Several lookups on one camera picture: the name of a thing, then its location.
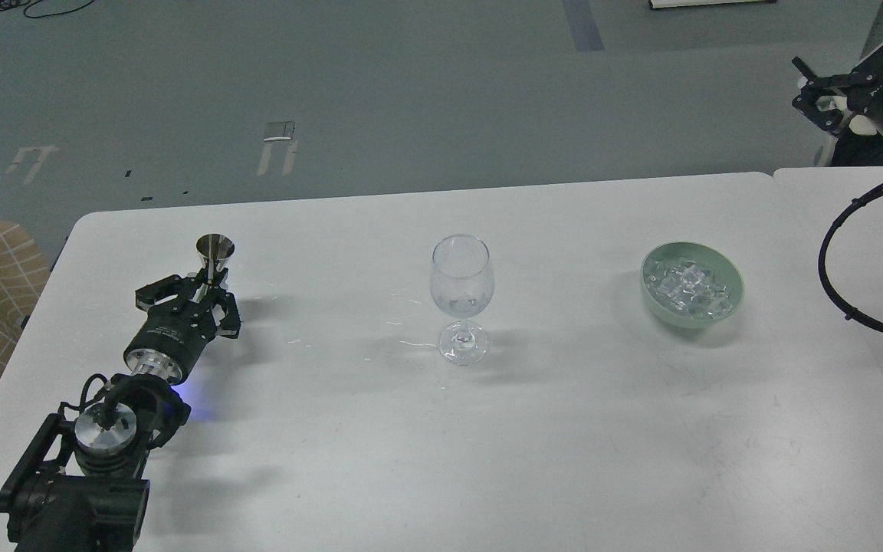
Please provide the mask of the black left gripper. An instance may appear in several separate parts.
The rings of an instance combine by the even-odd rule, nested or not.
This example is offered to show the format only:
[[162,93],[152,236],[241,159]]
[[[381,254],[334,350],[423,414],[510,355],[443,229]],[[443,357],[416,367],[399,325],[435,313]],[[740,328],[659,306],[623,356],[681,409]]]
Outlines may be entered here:
[[130,374],[182,384],[209,342],[217,337],[238,339],[241,314],[236,296],[224,285],[212,285],[208,297],[194,300],[198,290],[195,276],[178,274],[138,287],[134,305],[146,319],[123,353]]

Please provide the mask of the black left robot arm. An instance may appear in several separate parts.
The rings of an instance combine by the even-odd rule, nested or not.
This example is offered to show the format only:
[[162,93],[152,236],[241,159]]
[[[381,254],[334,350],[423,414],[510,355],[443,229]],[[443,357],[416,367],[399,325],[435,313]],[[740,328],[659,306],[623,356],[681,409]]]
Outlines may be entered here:
[[0,490],[15,549],[134,548],[149,500],[149,454],[192,412],[176,386],[208,343],[241,331],[227,276],[223,267],[203,267],[136,291],[146,318],[123,353],[126,373],[91,375],[77,404],[49,413]]

